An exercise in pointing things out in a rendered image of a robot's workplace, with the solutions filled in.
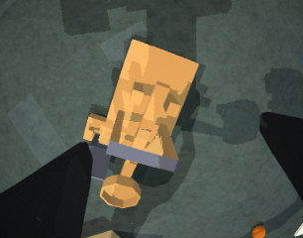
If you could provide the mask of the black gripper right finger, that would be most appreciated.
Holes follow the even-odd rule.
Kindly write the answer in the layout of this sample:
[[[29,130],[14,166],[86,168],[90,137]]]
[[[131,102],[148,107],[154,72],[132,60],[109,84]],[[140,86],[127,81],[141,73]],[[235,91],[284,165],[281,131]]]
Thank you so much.
[[[259,132],[303,201],[303,119],[261,112]]]

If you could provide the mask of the orange ball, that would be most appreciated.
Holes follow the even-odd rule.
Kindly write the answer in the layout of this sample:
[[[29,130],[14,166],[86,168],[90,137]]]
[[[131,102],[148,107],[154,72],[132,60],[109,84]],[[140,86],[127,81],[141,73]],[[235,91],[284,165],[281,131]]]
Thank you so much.
[[[254,230],[252,230],[253,238],[263,238],[263,235],[266,234],[265,227],[256,226]]]

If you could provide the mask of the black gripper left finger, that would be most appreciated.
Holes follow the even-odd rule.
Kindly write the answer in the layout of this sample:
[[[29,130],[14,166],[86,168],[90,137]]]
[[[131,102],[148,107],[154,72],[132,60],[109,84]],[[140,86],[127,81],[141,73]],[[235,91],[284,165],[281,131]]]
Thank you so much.
[[[0,238],[80,238],[91,189],[87,143],[0,193]]]

